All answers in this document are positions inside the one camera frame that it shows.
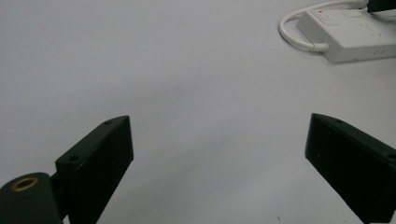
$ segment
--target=white power strip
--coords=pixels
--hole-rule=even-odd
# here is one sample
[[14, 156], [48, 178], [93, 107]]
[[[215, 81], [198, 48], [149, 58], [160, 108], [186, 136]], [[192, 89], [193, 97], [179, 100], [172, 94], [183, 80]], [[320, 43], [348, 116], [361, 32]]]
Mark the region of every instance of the white power strip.
[[312, 43], [327, 43], [331, 63], [396, 56], [395, 21], [359, 9], [307, 10], [296, 25]]

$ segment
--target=white table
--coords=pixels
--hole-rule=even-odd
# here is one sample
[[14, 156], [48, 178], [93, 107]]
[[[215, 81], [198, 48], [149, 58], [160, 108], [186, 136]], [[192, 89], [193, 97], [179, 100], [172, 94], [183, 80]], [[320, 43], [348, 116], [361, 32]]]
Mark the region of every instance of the white table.
[[360, 224], [304, 158], [309, 119], [396, 147], [396, 61], [288, 45], [278, 21], [322, 2], [3, 1], [0, 185], [130, 115], [135, 159], [99, 223]]

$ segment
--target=brass ring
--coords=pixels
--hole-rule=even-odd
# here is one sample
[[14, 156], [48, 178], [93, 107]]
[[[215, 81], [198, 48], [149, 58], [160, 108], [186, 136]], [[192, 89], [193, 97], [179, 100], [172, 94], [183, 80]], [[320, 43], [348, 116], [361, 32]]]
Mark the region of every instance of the brass ring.
[[15, 182], [11, 186], [11, 189], [16, 192], [24, 191], [34, 186], [37, 182], [38, 182], [37, 177], [34, 176], [25, 177], [24, 179], [20, 179], [17, 182]]

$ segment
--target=white cable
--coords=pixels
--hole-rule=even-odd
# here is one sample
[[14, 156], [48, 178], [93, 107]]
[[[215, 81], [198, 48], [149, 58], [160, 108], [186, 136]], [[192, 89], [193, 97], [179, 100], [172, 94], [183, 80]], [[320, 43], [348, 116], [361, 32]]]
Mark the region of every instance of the white cable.
[[293, 21], [299, 19], [303, 13], [307, 10], [311, 9], [320, 9], [324, 7], [333, 7], [333, 6], [341, 6], [341, 5], [348, 5], [350, 8], [359, 8], [365, 7], [367, 4], [367, 0], [338, 0], [328, 3], [319, 4], [313, 7], [307, 7], [295, 12], [286, 15], [278, 25], [278, 31], [286, 39], [291, 45], [298, 49], [307, 50], [307, 51], [317, 51], [317, 52], [326, 52], [329, 49], [328, 43], [307, 43], [304, 41], [297, 40], [296, 38], [289, 35], [285, 30], [285, 24], [288, 21]]

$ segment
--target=black object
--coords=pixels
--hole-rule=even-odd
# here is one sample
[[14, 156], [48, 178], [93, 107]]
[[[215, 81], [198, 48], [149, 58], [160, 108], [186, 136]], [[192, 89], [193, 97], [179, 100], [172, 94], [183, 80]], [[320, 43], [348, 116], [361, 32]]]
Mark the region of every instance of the black object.
[[110, 119], [64, 153], [52, 177], [33, 173], [0, 189], [0, 224], [96, 223], [134, 159], [128, 116]]
[[396, 0], [370, 0], [367, 4], [368, 12], [380, 12], [396, 9]]
[[305, 156], [363, 223], [390, 222], [395, 149], [340, 119], [313, 114]]

